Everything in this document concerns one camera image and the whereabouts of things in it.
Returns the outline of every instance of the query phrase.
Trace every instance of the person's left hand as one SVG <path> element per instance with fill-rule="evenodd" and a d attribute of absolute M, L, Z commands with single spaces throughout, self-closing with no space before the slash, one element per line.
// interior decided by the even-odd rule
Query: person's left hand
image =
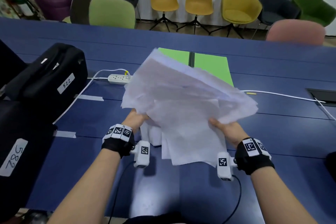
<path fill-rule="evenodd" d="M 149 117 L 146 114 L 138 114 L 137 111 L 133 108 L 122 124 L 131 127 L 133 133 L 135 134 L 143 122 L 148 119 Z"/>

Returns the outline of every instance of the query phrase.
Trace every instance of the stack of paper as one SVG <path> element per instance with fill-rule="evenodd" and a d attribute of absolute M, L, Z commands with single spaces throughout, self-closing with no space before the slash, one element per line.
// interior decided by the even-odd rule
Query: stack of paper
<path fill-rule="evenodd" d="M 121 106 L 151 118 L 141 126 L 142 140 L 162 145 L 162 158 L 173 165 L 202 161 L 215 166 L 226 145 L 208 119 L 227 124 L 254 114 L 256 105 L 223 80 L 154 49 L 127 84 Z"/>

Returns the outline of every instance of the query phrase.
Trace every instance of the black wristband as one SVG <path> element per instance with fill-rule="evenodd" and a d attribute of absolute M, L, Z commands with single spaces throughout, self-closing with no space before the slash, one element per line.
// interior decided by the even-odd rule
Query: black wristband
<path fill-rule="evenodd" d="M 104 143 L 101 146 L 102 149 L 108 149 L 119 153 L 120 158 L 122 158 L 123 156 L 129 156 L 130 151 L 133 150 L 134 147 L 135 147 L 135 141 L 133 132 L 131 132 L 131 136 L 128 142 L 121 140 L 119 138 L 110 137 L 105 139 Z"/>
<path fill-rule="evenodd" d="M 249 156 L 243 142 L 240 142 L 237 146 L 235 154 L 235 161 L 237 163 L 238 170 L 243 170 L 247 175 L 251 175 L 254 171 L 262 167 L 274 167 L 273 162 L 269 156 L 262 154 L 259 146 L 253 140 L 256 145 L 256 150 L 259 154 L 256 156 Z"/>

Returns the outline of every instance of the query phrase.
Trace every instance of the wristband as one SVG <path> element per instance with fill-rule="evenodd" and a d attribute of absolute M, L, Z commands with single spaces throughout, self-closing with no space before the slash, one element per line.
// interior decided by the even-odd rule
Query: wristband
<path fill-rule="evenodd" d="M 135 147 L 132 128 L 123 124 L 116 124 L 109 128 L 103 137 L 102 149 L 108 149 L 119 153 L 120 158 L 130 155 Z"/>
<path fill-rule="evenodd" d="M 243 170 L 247 175 L 262 167 L 274 167 L 271 155 L 261 141 L 254 138 L 246 138 L 237 146 L 235 161 L 238 170 Z"/>

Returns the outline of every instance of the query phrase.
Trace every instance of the person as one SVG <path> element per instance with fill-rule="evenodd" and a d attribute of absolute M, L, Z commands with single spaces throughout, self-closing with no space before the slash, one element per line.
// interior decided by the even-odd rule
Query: person
<path fill-rule="evenodd" d="M 135 134 L 148 118 L 133 109 L 122 124 L 132 128 Z M 221 124 L 211 118 L 209 123 L 220 129 L 226 140 L 236 148 L 249 138 L 237 122 Z M 48 224 L 101 223 L 121 159 L 120 152 L 108 148 L 102 147 L 95 161 L 52 214 Z M 317 223 L 273 167 L 266 166 L 253 171 L 251 180 L 265 223 Z"/>

